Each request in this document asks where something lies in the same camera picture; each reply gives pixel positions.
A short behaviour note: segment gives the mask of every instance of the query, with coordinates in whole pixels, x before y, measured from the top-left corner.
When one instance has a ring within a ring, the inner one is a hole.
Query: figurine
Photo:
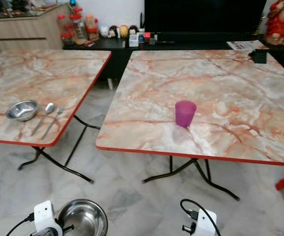
[[[117,37],[118,37],[117,26],[111,26],[109,29],[108,38],[117,38]]]
[[[273,45],[284,45],[284,0],[271,6],[268,18],[265,41]]]
[[[109,27],[108,26],[101,26],[100,27],[100,34],[102,37],[106,38],[109,34]]]
[[[128,27],[125,25],[120,26],[120,35],[122,38],[126,38],[128,35]]]
[[[138,33],[137,26],[130,26],[130,28],[128,29],[128,32],[129,32],[129,35],[137,34]]]

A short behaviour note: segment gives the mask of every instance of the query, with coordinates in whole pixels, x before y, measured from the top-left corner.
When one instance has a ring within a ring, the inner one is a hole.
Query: marble floor
[[[114,93],[106,81],[98,81],[77,115],[102,125]],[[58,144],[45,150],[64,163],[81,130],[82,125],[73,120]],[[191,222],[179,206],[183,198],[215,212],[223,236],[284,236],[284,190],[274,188],[284,177],[284,167],[210,161],[212,180],[240,196],[237,202],[207,185],[194,165],[173,177],[142,184],[142,179],[168,172],[168,156],[101,151],[95,147],[97,135],[98,130],[87,129],[69,164],[94,179],[93,185],[43,157],[17,171],[22,162],[33,159],[33,149],[0,144],[0,236],[38,203],[51,200],[57,212],[77,198],[91,199],[105,209],[109,236],[189,235],[181,231]],[[186,158],[175,158],[174,166],[185,162]],[[32,232],[34,224],[25,223],[12,235]]]

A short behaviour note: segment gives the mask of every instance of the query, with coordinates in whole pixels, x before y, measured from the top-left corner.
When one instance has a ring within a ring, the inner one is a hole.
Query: purple plastic cup
[[[188,127],[196,112],[196,105],[191,101],[180,101],[176,103],[175,108],[177,125]]]

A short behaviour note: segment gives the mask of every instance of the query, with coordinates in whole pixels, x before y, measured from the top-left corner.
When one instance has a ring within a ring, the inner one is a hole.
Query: ganesha statue
[[[270,8],[265,41],[273,45],[284,45],[284,0],[279,0]]]

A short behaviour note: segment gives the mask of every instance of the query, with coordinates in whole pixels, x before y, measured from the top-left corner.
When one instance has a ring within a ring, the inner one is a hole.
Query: white wall
[[[264,15],[267,16],[271,4],[277,0],[267,0],[264,7]],[[140,13],[144,15],[144,0],[77,0],[85,14],[94,14],[102,25],[137,25],[139,27]],[[267,19],[260,27],[260,33],[264,33]]]

